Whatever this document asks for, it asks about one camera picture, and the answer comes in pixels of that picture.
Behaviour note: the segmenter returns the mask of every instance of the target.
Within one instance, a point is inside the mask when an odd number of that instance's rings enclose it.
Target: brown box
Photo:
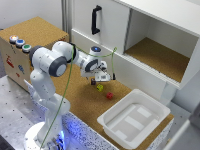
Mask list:
[[[12,35],[17,35],[32,47],[41,45],[50,50],[57,41],[69,41],[69,36],[66,32],[40,17],[32,18],[0,31],[0,51],[6,74],[25,90],[28,89],[24,79],[30,81],[30,73],[32,71],[29,54],[23,53],[21,49],[9,43],[9,38]]]

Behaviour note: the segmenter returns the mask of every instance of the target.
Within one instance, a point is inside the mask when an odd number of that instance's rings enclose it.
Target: cabinet door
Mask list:
[[[100,32],[92,35],[92,11],[96,6],[96,27]],[[112,0],[74,0],[73,29],[108,49],[118,48],[124,52],[126,32],[129,20],[129,8]]]

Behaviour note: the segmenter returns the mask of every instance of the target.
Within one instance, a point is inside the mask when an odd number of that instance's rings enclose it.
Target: yellow object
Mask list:
[[[97,85],[97,90],[98,90],[99,92],[101,92],[101,91],[103,90],[103,85],[98,84],[98,85]]]

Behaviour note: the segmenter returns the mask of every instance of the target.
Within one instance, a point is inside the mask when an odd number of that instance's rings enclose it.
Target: door handle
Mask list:
[[[97,11],[102,10],[101,6],[96,6],[92,11],[92,34],[97,34],[100,32],[100,29],[96,27],[97,22]]]

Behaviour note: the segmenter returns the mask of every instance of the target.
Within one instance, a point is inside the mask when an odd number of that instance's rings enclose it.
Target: cork shelf bottom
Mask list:
[[[190,60],[149,38],[144,38],[125,53],[178,82],[181,82]]]

